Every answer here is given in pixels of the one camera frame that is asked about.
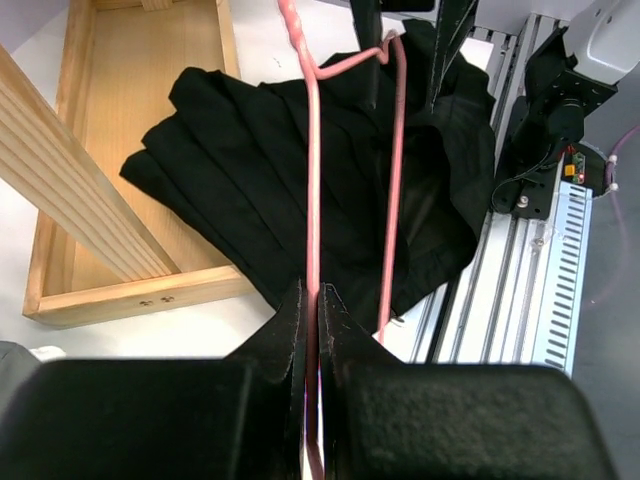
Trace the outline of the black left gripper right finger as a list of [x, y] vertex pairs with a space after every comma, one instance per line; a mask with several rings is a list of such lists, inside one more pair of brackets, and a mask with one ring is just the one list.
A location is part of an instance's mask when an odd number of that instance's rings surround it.
[[350, 316], [331, 284], [321, 285], [318, 321], [323, 386], [340, 388], [349, 370], [404, 365]]

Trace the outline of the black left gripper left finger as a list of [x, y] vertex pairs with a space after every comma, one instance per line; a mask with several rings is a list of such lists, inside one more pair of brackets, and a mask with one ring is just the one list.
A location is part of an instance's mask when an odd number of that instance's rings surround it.
[[275, 314], [224, 360], [248, 362], [267, 381], [298, 388], [305, 380], [306, 340], [307, 290], [296, 280]]

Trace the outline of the pink hanger with black garment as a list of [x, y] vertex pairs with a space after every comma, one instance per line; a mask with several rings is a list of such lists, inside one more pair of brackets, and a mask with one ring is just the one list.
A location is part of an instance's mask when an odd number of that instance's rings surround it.
[[318, 82], [338, 76], [360, 64], [376, 59], [381, 64], [390, 60], [389, 50], [396, 58], [396, 93], [391, 172], [387, 207], [385, 248], [378, 312], [378, 341], [384, 342], [384, 330], [390, 320], [394, 262], [399, 219], [403, 142], [406, 111], [407, 62], [400, 36], [389, 31], [379, 47], [371, 47], [330, 67], [320, 68], [313, 59], [303, 32], [302, 21], [293, 1], [280, 1], [289, 41], [295, 49], [307, 89], [309, 107], [308, 127], [308, 187], [306, 286], [307, 297], [307, 353], [305, 443], [311, 477], [323, 479], [325, 469], [318, 444], [319, 339], [318, 300], [321, 280], [321, 102]]

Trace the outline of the black garment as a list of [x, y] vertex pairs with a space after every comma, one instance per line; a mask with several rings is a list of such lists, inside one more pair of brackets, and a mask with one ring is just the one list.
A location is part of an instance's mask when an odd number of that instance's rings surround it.
[[[433, 27], [408, 20], [406, 121], [391, 306], [410, 310], [472, 260], [493, 190], [488, 75], [454, 59], [426, 105]], [[369, 63], [319, 85], [321, 277], [350, 316], [377, 328], [396, 66]], [[305, 273], [307, 91], [185, 69], [175, 111], [143, 137], [121, 176], [234, 263], [272, 306]]]

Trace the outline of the white skirt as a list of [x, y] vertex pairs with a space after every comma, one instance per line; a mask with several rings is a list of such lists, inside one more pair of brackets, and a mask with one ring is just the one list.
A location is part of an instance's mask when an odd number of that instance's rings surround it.
[[40, 362], [60, 360], [66, 357], [66, 352], [57, 346], [42, 346], [30, 349], [30, 353]]

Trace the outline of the grey pleated skirt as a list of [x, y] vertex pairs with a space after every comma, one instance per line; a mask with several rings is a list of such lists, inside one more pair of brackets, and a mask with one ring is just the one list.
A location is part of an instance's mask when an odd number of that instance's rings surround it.
[[25, 347], [14, 342], [0, 344], [0, 399], [1, 408], [10, 401], [14, 392], [39, 368], [41, 362]]

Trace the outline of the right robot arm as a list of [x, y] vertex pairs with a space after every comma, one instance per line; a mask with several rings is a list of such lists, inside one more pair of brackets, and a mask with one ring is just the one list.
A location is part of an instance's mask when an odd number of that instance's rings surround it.
[[[353, 1], [360, 48], [382, 35], [384, 12], [435, 10], [435, 45], [426, 76], [425, 100], [434, 109], [449, 67], [475, 23], [475, 1]], [[639, 4], [594, 1], [556, 29], [527, 60], [526, 113], [507, 136], [500, 157], [491, 208], [523, 218], [543, 219], [548, 210], [521, 200], [526, 187], [556, 167], [561, 153], [584, 135], [584, 120], [617, 91], [639, 62]]]

